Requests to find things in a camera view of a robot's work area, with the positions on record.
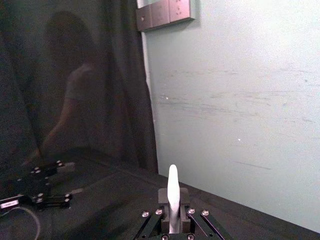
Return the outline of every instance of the light blue wall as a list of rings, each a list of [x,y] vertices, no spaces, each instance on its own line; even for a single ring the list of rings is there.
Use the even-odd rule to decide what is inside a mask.
[[[320,2],[197,2],[146,33],[160,174],[320,232]]]

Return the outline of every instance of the white fingertip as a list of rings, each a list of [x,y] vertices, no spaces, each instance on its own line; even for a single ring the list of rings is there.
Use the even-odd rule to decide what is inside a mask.
[[[167,189],[169,201],[169,233],[178,234],[180,228],[180,186],[176,165],[170,166]]]

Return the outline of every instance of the wall switch plate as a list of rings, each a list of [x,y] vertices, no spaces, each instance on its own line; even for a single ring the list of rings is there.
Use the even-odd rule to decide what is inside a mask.
[[[169,0],[170,22],[195,18],[194,0]]]
[[[136,25],[139,31],[143,32],[153,27],[151,17],[151,5],[141,7],[135,11]]]
[[[153,27],[169,24],[169,0],[160,0],[151,4],[151,16]]]

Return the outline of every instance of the black table surface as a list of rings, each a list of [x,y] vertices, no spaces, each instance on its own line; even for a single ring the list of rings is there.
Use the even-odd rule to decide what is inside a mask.
[[[74,192],[69,209],[35,211],[43,240],[129,240],[144,210],[158,207],[158,189],[168,179],[123,161],[83,153],[62,157],[75,162],[75,171],[50,178],[52,193]],[[319,240],[319,233],[237,204],[194,187],[188,188],[191,206],[208,209],[239,240]],[[33,240],[36,224],[15,210],[0,219],[0,238]]]

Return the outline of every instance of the black mount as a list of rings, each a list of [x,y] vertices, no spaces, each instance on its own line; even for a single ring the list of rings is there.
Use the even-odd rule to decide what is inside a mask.
[[[160,207],[144,211],[137,221],[139,230],[133,240],[232,240],[220,223],[205,209],[190,207],[187,188],[180,188],[180,233],[169,234],[169,201],[167,188],[158,191]]]
[[[51,196],[49,177],[62,172],[74,171],[74,163],[60,160],[34,167],[29,174],[3,182],[1,185],[0,211],[7,212],[20,204],[47,208],[69,208],[71,193]]]

